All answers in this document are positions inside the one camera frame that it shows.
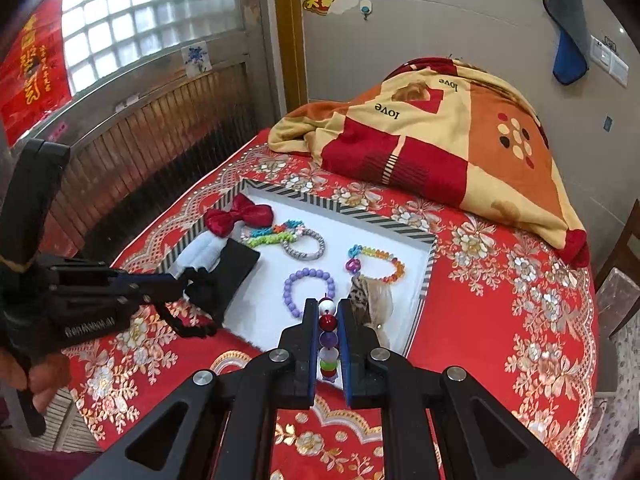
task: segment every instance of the blue towel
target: blue towel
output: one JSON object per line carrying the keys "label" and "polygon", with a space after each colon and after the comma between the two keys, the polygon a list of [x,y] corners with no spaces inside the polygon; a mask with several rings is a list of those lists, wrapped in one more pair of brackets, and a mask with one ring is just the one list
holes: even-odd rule
{"label": "blue towel", "polygon": [[554,76],[563,85],[569,85],[589,69],[591,35],[582,0],[542,0],[542,3],[560,29]]}
{"label": "blue towel", "polygon": [[560,30],[560,43],[554,63],[556,79],[563,85],[570,85],[585,75],[588,69],[587,60],[574,40],[564,30]]}

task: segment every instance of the wall outlet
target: wall outlet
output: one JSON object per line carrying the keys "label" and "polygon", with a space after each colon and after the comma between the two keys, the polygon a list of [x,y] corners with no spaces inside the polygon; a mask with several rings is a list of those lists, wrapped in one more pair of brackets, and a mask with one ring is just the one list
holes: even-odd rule
{"label": "wall outlet", "polygon": [[626,88],[629,76],[629,66],[617,54],[602,43],[598,38],[591,37],[591,59],[601,69],[605,70],[613,79]]}
{"label": "wall outlet", "polygon": [[601,68],[609,71],[611,65],[611,49],[602,43],[598,38],[591,37],[591,59],[594,60]]}
{"label": "wall outlet", "polygon": [[622,61],[616,54],[611,53],[611,65],[609,75],[626,88],[629,78],[629,65]]}

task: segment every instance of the red bedspread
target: red bedspread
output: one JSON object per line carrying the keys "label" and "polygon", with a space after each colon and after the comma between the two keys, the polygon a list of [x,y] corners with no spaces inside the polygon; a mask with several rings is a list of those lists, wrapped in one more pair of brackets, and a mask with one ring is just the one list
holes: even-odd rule
{"label": "red bedspread", "polygon": [[[469,370],[571,469],[595,381],[596,324],[587,269],[571,269],[535,235],[406,192],[337,176],[309,158],[273,153],[266,132],[194,185],[116,260],[152,272],[183,233],[240,178],[293,187],[387,216],[438,237],[437,260],[410,361]],[[196,315],[176,303],[185,319]],[[178,339],[151,308],[128,332],[72,349],[72,393],[109,447],[194,370],[242,366],[255,349],[230,333]],[[308,413],[279,413],[273,480],[382,480],[380,414],[347,410],[319,385]]]}

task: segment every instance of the colorful bead bracelet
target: colorful bead bracelet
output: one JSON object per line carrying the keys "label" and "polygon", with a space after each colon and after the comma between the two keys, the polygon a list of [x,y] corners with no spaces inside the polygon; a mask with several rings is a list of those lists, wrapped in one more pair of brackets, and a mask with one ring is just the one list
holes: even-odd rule
{"label": "colorful bead bracelet", "polygon": [[345,264],[344,268],[347,269],[351,274],[357,274],[360,272],[362,268],[362,262],[358,258],[361,254],[365,254],[366,256],[372,256],[373,258],[379,258],[380,260],[386,260],[394,265],[396,268],[396,272],[394,272],[390,276],[385,276],[384,278],[374,278],[374,280],[379,280],[380,282],[385,283],[395,283],[397,280],[404,276],[404,263],[398,260],[393,254],[387,253],[386,251],[380,251],[377,249],[372,249],[371,247],[363,247],[361,245],[354,245],[348,251],[349,261]]}
{"label": "colorful bead bracelet", "polygon": [[248,238],[244,240],[244,244],[247,247],[256,248],[260,245],[273,245],[273,244],[281,244],[283,242],[295,242],[298,238],[295,234],[284,231],[277,234],[272,235],[263,235],[257,236],[255,238]]}
{"label": "colorful bead bracelet", "polygon": [[326,281],[326,296],[329,299],[333,299],[335,296],[335,282],[334,279],[328,272],[324,272],[322,269],[304,269],[298,270],[289,275],[289,277],[284,280],[284,289],[282,291],[282,299],[284,300],[284,304],[289,309],[291,315],[295,318],[301,319],[302,312],[298,309],[296,304],[294,303],[291,297],[291,287],[293,283],[297,280],[301,280],[302,278],[306,278],[307,276],[312,278],[320,278],[321,280]]}
{"label": "colorful bead bracelet", "polygon": [[255,238],[258,236],[278,234],[284,231],[293,231],[296,227],[300,226],[303,228],[305,226],[302,220],[287,220],[283,224],[263,227],[262,229],[253,229],[249,237]]}
{"label": "colorful bead bracelet", "polygon": [[[302,236],[309,236],[318,242],[318,250],[315,253],[303,253],[291,247],[291,244],[297,242]],[[317,260],[326,250],[324,238],[312,229],[305,228],[300,220],[287,220],[284,224],[254,229],[248,236],[242,235],[240,239],[243,244],[252,249],[260,245],[281,244],[284,251],[296,260]]]}

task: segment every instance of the wall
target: wall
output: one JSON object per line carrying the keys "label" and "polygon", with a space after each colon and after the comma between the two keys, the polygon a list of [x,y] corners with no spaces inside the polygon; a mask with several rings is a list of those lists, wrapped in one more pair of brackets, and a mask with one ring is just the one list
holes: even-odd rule
{"label": "wall", "polygon": [[[542,0],[371,0],[343,14],[304,12],[308,95],[348,100],[405,61],[460,57],[516,86],[536,108],[599,267],[636,198],[640,54],[602,0],[583,0],[594,36],[607,34],[630,67],[628,89],[597,66],[569,87],[552,67],[558,30]],[[613,118],[610,133],[603,130]]]}

